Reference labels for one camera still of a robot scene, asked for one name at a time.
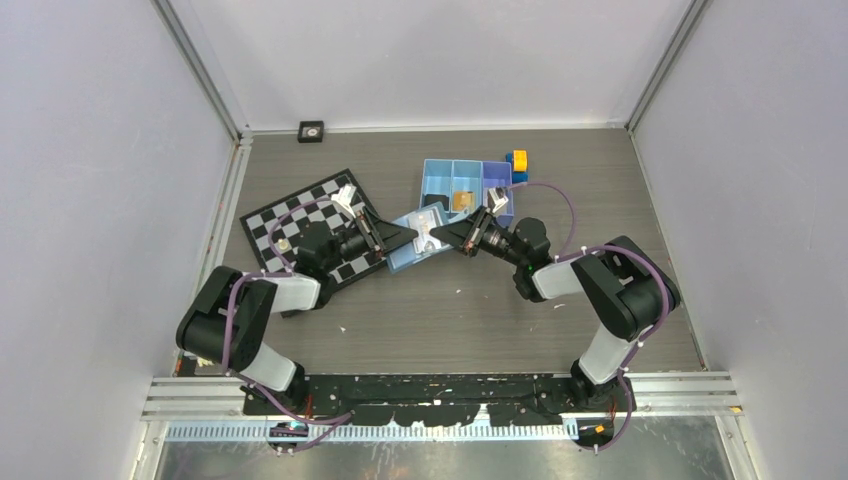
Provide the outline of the black white chessboard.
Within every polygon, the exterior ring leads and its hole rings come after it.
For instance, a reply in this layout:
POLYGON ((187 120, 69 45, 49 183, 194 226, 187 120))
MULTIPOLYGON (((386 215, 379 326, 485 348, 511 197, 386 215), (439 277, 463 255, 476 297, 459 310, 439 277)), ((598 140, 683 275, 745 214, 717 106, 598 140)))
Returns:
POLYGON ((352 220, 330 201, 330 195, 346 184, 357 187, 354 210, 376 211, 354 174, 344 169, 242 216, 240 223, 260 267, 281 272, 288 262, 294 268, 296 244, 309 224, 327 222, 332 230, 349 225, 352 220), (289 243, 289 250, 278 250, 276 243, 280 239, 289 243))

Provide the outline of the blue compartment organizer tray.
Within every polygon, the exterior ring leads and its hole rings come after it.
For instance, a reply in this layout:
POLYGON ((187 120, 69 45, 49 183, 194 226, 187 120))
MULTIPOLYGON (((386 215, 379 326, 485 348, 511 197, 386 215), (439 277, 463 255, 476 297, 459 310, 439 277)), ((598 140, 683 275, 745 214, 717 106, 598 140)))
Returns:
POLYGON ((488 188, 507 188, 511 185, 511 167, 506 161, 425 159, 419 206, 424 207, 422 203, 426 194, 446 195, 449 199, 449 209, 446 211, 448 219, 455 220, 474 210, 462 213, 452 212, 451 200, 454 191, 473 191, 477 209, 485 202, 488 188))

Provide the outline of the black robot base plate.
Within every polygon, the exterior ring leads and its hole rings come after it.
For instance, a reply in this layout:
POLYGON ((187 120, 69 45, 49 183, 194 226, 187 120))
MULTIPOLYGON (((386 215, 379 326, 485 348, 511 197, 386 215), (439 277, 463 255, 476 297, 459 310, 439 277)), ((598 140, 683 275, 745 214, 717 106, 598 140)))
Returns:
POLYGON ((546 426, 563 414, 622 416, 635 402, 631 383, 593 386, 551 373, 312 374, 283 392, 248 384, 249 416, 291 411, 321 425, 467 426, 487 418, 496 427, 546 426))

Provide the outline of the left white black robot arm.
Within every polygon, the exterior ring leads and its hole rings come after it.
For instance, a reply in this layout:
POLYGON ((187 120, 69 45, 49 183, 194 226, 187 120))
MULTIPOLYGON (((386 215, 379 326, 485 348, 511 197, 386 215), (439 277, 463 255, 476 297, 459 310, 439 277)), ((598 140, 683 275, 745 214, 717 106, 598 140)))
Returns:
POLYGON ((363 255, 382 259, 417 236, 412 228, 362 211, 352 226, 337 233, 324 224, 306 227, 294 266, 280 272, 218 266, 180 321, 176 344, 269 389, 273 406, 296 413, 307 398, 305 371, 265 343, 270 316, 322 308, 338 289, 334 269, 363 255))

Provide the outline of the orange card in tray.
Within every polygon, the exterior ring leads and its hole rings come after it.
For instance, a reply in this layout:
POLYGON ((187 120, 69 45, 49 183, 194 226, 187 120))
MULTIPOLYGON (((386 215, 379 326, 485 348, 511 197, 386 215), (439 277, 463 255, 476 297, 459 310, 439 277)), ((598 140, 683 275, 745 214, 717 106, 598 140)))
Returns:
POLYGON ((455 213, 472 212, 476 209, 476 197, 473 191, 454 191, 451 200, 451 211, 455 213))

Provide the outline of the black item in tray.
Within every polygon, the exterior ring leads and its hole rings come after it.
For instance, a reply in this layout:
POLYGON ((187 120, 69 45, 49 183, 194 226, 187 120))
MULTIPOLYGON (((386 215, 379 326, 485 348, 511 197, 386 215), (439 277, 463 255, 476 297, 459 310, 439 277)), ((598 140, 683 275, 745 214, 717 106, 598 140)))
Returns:
POLYGON ((426 194, 423 197, 423 206, 430 205, 441 205, 442 208, 447 211, 449 209, 449 199, 446 195, 442 194, 426 194))

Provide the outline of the small black square box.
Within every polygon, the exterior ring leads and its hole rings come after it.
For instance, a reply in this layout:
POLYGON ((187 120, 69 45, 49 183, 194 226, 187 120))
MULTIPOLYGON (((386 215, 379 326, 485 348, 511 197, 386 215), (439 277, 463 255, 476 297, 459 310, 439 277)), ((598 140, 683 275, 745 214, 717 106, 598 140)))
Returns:
POLYGON ((321 120, 301 121, 297 132, 299 143, 322 143, 325 132, 325 124, 321 120))

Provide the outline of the blue and orange toy block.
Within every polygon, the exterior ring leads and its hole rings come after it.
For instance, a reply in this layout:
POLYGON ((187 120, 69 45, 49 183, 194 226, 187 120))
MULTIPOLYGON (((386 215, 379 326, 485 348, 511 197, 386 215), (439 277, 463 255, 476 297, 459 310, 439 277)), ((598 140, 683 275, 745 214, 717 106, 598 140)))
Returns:
POLYGON ((513 184, 528 181, 528 153, 526 150, 513 150, 505 155, 505 161, 511 167, 513 184))

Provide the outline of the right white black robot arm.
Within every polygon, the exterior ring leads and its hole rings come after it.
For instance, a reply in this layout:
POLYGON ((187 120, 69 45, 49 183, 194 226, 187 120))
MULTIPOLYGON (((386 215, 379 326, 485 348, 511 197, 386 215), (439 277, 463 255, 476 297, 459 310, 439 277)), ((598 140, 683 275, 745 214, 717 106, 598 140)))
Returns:
POLYGON ((484 207, 430 234, 468 257, 486 252, 515 266, 513 283, 525 300, 585 294, 600 325, 565 383, 567 402, 584 410, 598 409, 617 391, 639 343, 680 303, 674 282, 627 236, 559 258, 541 220, 526 217, 508 229, 484 207))

